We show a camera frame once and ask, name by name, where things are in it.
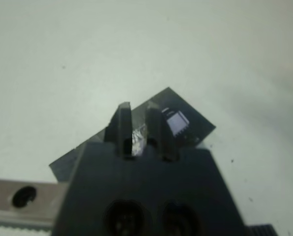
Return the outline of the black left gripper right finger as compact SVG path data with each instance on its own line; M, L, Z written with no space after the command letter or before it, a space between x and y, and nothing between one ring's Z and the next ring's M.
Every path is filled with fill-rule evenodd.
M150 101L146 108L146 146L152 148L162 161L178 161L179 152L175 138L160 107Z

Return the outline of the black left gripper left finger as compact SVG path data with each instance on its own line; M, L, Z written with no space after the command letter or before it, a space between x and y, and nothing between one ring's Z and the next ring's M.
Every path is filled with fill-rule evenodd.
M118 155L132 155L132 111L130 102L119 104L107 126L107 142L116 146Z

